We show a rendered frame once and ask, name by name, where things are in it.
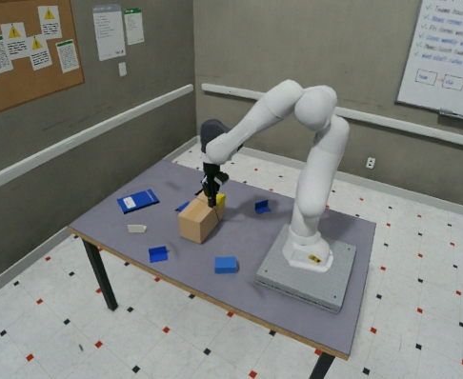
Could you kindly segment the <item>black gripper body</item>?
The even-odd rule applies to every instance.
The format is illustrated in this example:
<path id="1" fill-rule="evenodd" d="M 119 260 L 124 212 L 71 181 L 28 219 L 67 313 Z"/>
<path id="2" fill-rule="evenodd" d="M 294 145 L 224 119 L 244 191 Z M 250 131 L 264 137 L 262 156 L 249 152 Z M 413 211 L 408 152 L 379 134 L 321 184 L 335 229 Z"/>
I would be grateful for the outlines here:
<path id="1" fill-rule="evenodd" d="M 211 183 L 211 177 L 220 171 L 220 165 L 203 162 L 203 171 L 205 172 L 204 178 L 207 176 L 207 181 Z"/>

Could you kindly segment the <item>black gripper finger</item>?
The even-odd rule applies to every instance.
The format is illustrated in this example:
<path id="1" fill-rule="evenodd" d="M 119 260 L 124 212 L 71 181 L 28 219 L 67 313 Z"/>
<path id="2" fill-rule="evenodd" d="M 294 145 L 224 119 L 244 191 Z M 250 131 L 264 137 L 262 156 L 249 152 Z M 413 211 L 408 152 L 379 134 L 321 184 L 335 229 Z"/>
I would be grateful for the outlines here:
<path id="1" fill-rule="evenodd" d="M 203 187 L 203 191 L 205 196 L 208 198 L 208 207 L 213 208 L 213 196 L 212 196 L 212 184 L 213 184 L 213 179 L 214 177 L 211 177 L 211 183 L 207 181 L 207 176 L 204 178 L 204 180 L 200 181 Z"/>
<path id="2" fill-rule="evenodd" d="M 216 206 L 216 195 L 218 194 L 220 185 L 216 182 L 213 181 L 212 184 L 212 196 L 213 196 L 213 205 Z"/>

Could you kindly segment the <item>tan cardboard box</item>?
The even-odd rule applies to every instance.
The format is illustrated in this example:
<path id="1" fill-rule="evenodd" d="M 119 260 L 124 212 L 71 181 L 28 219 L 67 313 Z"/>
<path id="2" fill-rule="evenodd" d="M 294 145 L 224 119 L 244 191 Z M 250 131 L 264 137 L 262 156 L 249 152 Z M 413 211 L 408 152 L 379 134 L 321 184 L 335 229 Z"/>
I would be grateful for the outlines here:
<path id="1" fill-rule="evenodd" d="M 223 218 L 225 204 L 217 210 L 217 204 L 210 208 L 207 203 L 208 198 L 202 191 L 178 214 L 180 236 L 201 244 Z"/>

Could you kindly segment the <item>blue notebook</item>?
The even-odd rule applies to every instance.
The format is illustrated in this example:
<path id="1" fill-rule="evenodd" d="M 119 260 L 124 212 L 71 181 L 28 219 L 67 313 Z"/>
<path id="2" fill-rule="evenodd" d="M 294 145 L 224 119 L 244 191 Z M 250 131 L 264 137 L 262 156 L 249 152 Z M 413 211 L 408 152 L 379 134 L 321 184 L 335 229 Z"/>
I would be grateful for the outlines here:
<path id="1" fill-rule="evenodd" d="M 151 189 L 116 199 L 124 214 L 160 203 Z"/>

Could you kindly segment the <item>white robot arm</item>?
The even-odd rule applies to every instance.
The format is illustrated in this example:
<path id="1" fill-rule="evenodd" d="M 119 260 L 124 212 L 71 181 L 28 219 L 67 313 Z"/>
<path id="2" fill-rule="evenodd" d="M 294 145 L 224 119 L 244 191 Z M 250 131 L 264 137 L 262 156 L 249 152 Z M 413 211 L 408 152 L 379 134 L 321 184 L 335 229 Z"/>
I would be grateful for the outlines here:
<path id="1" fill-rule="evenodd" d="M 293 112 L 299 123 L 316 131 L 306 167 L 299 175 L 301 187 L 298 184 L 292 226 L 282 251 L 290 266 L 319 272 L 329 270 L 333 258 L 329 244 L 320 237 L 318 223 L 350 131 L 348 122 L 333 113 L 336 104 L 332 88 L 316 86 L 304 90 L 296 82 L 287 80 L 265 93 L 233 130 L 217 119 L 207 120 L 201 126 L 199 158 L 218 166 L 231 161 L 249 138 L 280 123 Z"/>

